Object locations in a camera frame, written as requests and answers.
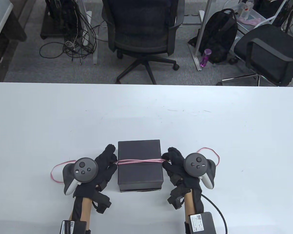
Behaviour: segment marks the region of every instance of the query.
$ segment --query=pink elastic band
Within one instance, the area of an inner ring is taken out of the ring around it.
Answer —
[[[63,164],[66,164],[66,163],[74,163],[74,162],[76,162],[76,160],[66,161],[66,162],[64,162],[64,163],[57,164],[56,166],[54,166],[54,168],[56,168],[56,167],[59,166],[59,165],[63,165]],[[59,183],[59,184],[63,184],[63,183],[64,183],[63,181],[57,181],[57,180],[54,179],[54,177],[53,177],[53,175],[52,175],[52,172],[53,172],[54,168],[52,168],[52,171],[51,171],[51,173],[50,173],[50,177],[51,177],[51,179],[52,179],[53,181]]]
[[[199,152],[200,152],[201,150],[203,150],[203,149],[209,149],[209,150],[213,151],[213,152],[216,154],[216,156],[217,156],[217,158],[218,158],[218,163],[216,164],[216,167],[217,167],[217,166],[219,165],[219,163],[220,163],[220,157],[219,157],[219,155],[218,155],[213,149],[208,148],[208,147],[200,148],[200,149],[197,151],[197,153],[199,153]],[[119,161],[115,162],[115,164],[117,164],[117,165],[124,165],[124,164],[144,163],[144,162],[149,162],[149,163],[163,163],[163,162],[165,162],[165,161],[166,161],[166,160],[165,160],[165,159],[162,159],[162,158],[146,159],[146,160],[139,160],[139,159],[123,159],[123,160],[119,160]],[[66,162],[64,162],[64,163],[57,164],[56,166],[54,166],[54,168],[56,168],[57,166],[60,166],[60,165],[66,164],[66,163],[74,163],[74,162],[76,162],[76,160],[66,161]],[[52,171],[51,171],[51,173],[50,173],[50,177],[51,177],[51,179],[52,179],[53,181],[55,181],[55,182],[57,182],[57,183],[59,183],[59,184],[62,184],[63,181],[57,181],[57,180],[55,180],[54,177],[52,176],[52,172],[53,172],[54,168],[52,169]]]
[[[219,157],[219,155],[218,155],[213,149],[208,148],[208,147],[200,148],[200,149],[197,151],[197,153],[199,153],[202,149],[209,149],[209,150],[213,151],[214,154],[216,154],[216,156],[217,156],[217,158],[218,158],[218,163],[216,164],[216,167],[217,167],[217,166],[219,165],[219,163],[220,163],[220,157]]]
[[[115,162],[117,165],[123,165],[123,164],[131,164],[131,163],[162,163],[165,162],[165,159],[157,158],[157,159],[145,159],[145,160],[139,160],[139,159],[123,159]]]

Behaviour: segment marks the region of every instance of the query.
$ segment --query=chair seat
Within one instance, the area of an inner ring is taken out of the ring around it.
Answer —
[[[235,54],[246,60],[247,43],[258,38],[289,58],[293,58],[293,38],[271,24],[265,24],[245,34],[234,48]],[[252,66],[273,83],[282,80],[286,63],[257,45],[253,46]]]

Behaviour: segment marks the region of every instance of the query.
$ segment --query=gray carpet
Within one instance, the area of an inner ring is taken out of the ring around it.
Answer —
[[[41,82],[41,83],[91,83],[91,84],[114,84],[116,77],[128,67],[134,59],[124,56],[118,59],[116,53],[109,50],[106,42],[98,43],[98,64],[92,64],[92,56],[82,60],[71,61],[65,54],[56,59],[45,59],[39,56],[39,48],[47,42],[62,39],[40,38],[40,30],[45,10],[45,1],[36,0],[25,31],[26,42],[18,44],[15,55],[9,66],[5,82]],[[186,13],[195,13],[205,8],[205,3],[187,2]],[[93,11],[92,25],[102,21],[102,3],[86,3],[87,10]],[[174,71],[169,64],[150,62],[155,80],[160,85],[215,85],[223,78],[241,76],[251,73],[243,62],[236,65],[223,63],[220,65],[208,65],[202,71],[197,71],[187,41],[196,36],[195,26],[182,26],[177,30],[175,52],[169,58],[174,59],[180,66]],[[107,40],[106,28],[100,28],[99,38]],[[46,46],[42,54],[47,57],[59,55],[62,46],[51,44]],[[122,84],[151,84],[145,67],[140,65],[122,79]],[[226,83],[233,86],[254,86],[254,79],[241,79],[239,81]],[[266,81],[262,86],[270,86]]]

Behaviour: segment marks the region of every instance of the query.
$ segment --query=black office chair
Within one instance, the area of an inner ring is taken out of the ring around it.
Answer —
[[[293,38],[279,28],[265,24],[249,31],[234,47],[234,53],[254,73],[222,79],[216,85],[240,78],[254,77],[257,86],[264,78],[276,86],[288,86],[293,78]]]
[[[108,46],[117,57],[123,54],[137,58],[116,79],[128,74],[139,64],[143,64],[152,80],[149,61],[171,63],[173,69],[179,66],[175,60],[160,58],[154,54],[173,54],[176,30],[183,22],[184,0],[102,0],[102,18],[107,23]]]

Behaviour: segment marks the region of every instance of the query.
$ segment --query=gloved hand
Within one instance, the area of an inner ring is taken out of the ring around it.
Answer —
[[[114,164],[117,161],[114,152],[115,146],[108,145],[103,153],[96,157],[95,162],[98,165],[97,176],[88,183],[78,185],[73,195],[73,197],[87,197],[98,203],[98,206],[94,203],[93,206],[99,213],[103,213],[111,205],[110,198],[100,192],[106,187],[117,169],[117,165]]]
[[[162,159],[170,160],[163,162],[163,168],[166,170],[167,175],[170,177],[170,181],[173,185],[177,186],[171,191],[171,197],[168,198],[168,202],[174,206],[175,209],[179,209],[183,202],[180,200],[185,194],[193,193],[193,203],[196,209],[196,213],[200,214],[204,212],[204,206],[201,201],[202,189],[200,187],[200,180],[197,177],[190,176],[183,167],[184,157],[176,148],[168,148],[168,152],[162,155]]]

